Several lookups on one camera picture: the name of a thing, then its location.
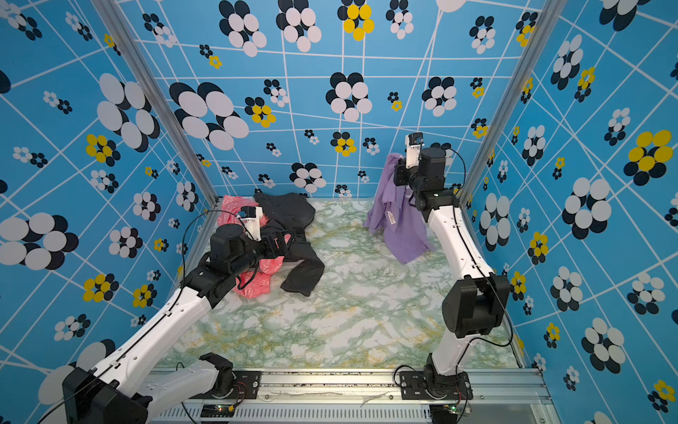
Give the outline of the purple printed cloth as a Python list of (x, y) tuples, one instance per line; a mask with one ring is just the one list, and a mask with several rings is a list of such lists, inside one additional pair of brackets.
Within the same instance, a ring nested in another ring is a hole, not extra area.
[(381, 173), (374, 204), (363, 226), (374, 235), (383, 231), (386, 247), (399, 263), (407, 264), (433, 252), (422, 214), (409, 202), (412, 194), (406, 185), (396, 185), (395, 176), (403, 157), (389, 154)]

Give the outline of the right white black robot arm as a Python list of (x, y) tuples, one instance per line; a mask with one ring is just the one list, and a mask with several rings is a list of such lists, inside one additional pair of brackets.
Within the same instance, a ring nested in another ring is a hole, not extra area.
[(441, 304), (446, 330), (423, 369), (427, 396), (470, 399), (464, 360), (474, 344), (492, 344), (487, 336), (504, 322), (510, 283), (484, 260), (462, 218), (457, 195), (444, 187), (445, 162), (439, 148), (409, 146), (397, 164), (394, 182), (412, 190), (415, 208), (438, 238), (452, 271), (453, 284)]

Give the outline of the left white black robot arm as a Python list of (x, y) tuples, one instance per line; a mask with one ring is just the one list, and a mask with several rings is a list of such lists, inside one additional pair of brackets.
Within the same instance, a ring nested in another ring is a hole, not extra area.
[(235, 287), (244, 287), (243, 273), (264, 259), (286, 256), (295, 240), (294, 231), (267, 228), (254, 238), (245, 226), (219, 226), (208, 252), (161, 310), (97, 364), (71, 371), (58, 402), (41, 420), (60, 412), (67, 423), (148, 423), (196, 395), (210, 390), (226, 395), (232, 385), (232, 365), (215, 353), (153, 382), (147, 377), (194, 323)]

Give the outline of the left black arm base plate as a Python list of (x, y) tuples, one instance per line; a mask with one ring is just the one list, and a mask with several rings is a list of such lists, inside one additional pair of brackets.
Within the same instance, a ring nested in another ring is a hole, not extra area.
[(262, 372), (259, 370), (235, 370), (232, 372), (233, 382), (231, 388), (224, 394), (216, 394), (215, 390), (195, 395), (192, 400), (205, 399), (229, 399), (250, 400), (258, 397), (261, 388)]

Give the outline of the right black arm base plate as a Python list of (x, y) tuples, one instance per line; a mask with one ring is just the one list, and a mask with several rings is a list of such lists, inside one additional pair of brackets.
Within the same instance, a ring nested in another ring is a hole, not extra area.
[(431, 400), (464, 402), (474, 398), (466, 372), (455, 376), (426, 375), (417, 371), (398, 371), (395, 383), (403, 400)]

